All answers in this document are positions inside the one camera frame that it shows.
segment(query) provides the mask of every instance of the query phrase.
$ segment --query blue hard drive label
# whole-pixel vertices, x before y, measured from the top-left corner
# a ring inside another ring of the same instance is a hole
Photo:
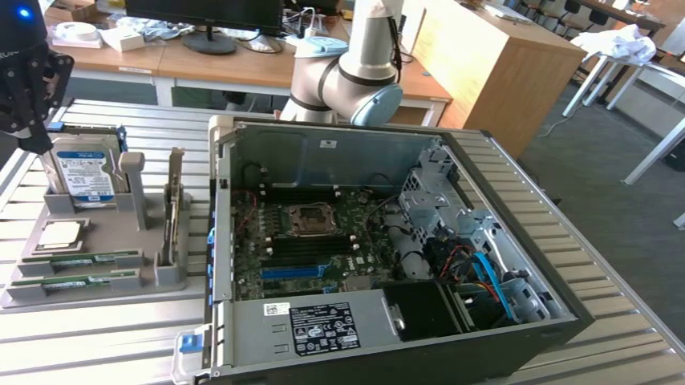
[[[56,160],[68,192],[76,201],[103,203],[115,199],[106,154],[100,151],[58,151]]]
[[[362,347],[349,302],[291,307],[290,323],[301,356]]]

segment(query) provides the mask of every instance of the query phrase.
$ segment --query aluminum profile table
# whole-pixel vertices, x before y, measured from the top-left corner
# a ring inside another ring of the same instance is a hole
[[[0,383],[167,384],[174,337],[202,323],[209,222],[207,125],[215,111],[76,100],[56,118],[124,124],[146,154],[147,191],[160,191],[171,147],[186,148],[183,183],[194,196],[189,287],[12,313],[0,310]],[[484,175],[569,282],[596,323],[554,351],[493,383],[685,384],[685,350],[501,147],[480,132],[456,132]],[[16,152],[0,173],[0,285],[43,208],[46,175]],[[466,191],[474,204],[480,197]]]

